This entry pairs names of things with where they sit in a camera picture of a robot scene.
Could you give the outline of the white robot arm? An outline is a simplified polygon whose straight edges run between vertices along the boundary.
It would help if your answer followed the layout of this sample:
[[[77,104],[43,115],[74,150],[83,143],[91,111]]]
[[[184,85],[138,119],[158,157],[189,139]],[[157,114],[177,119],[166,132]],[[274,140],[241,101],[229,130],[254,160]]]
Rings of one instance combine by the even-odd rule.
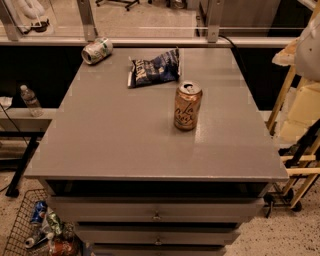
[[[295,66],[298,75],[320,81],[320,14],[311,20],[299,37]]]

